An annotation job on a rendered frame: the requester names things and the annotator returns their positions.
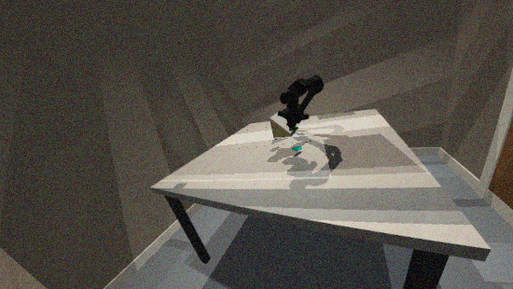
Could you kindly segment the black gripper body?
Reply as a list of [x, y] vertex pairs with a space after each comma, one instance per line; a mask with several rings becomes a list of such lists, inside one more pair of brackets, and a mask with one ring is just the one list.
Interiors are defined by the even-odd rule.
[[[295, 119], [305, 120], [305, 119], [309, 119], [309, 118], [310, 118], [310, 115], [309, 115], [309, 114], [306, 114], [306, 113], [301, 113], [301, 114], [299, 114], [299, 110], [298, 110], [298, 107], [300, 106], [300, 104], [299, 104], [299, 103], [289, 103], [289, 104], [287, 104], [286, 106], [288, 106], [288, 105], [289, 105], [289, 107], [292, 107], [292, 106], [294, 106], [294, 107], [295, 107], [295, 115], [294, 115], [294, 116], [292, 116], [292, 117], [294, 117]], [[281, 117], [281, 111], [279, 111], [279, 112], [278, 112], [278, 116], [280, 116], [280, 117]]]

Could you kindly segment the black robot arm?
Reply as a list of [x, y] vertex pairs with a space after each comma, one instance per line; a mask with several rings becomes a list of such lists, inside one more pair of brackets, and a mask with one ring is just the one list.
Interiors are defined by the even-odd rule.
[[[294, 88], [294, 89], [293, 89]], [[284, 92], [280, 96], [282, 103], [298, 103], [299, 97], [303, 96], [307, 91], [303, 102], [298, 108], [299, 114], [304, 113], [305, 108], [308, 106], [309, 101], [312, 97], [322, 91], [324, 88], [323, 79], [319, 75], [314, 75], [310, 78], [303, 79], [299, 78], [288, 88], [287, 92]], [[295, 115], [295, 107], [289, 107], [289, 105], [281, 111], [281, 116], [289, 118]]]

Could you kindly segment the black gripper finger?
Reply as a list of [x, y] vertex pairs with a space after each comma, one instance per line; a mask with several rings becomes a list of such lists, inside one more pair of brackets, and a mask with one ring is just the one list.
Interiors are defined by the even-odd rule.
[[292, 130], [296, 127], [299, 119], [291, 118], [292, 119]]
[[291, 118], [294, 118], [294, 117], [285, 118], [287, 120], [287, 122], [288, 122], [289, 128], [292, 128], [292, 119]]

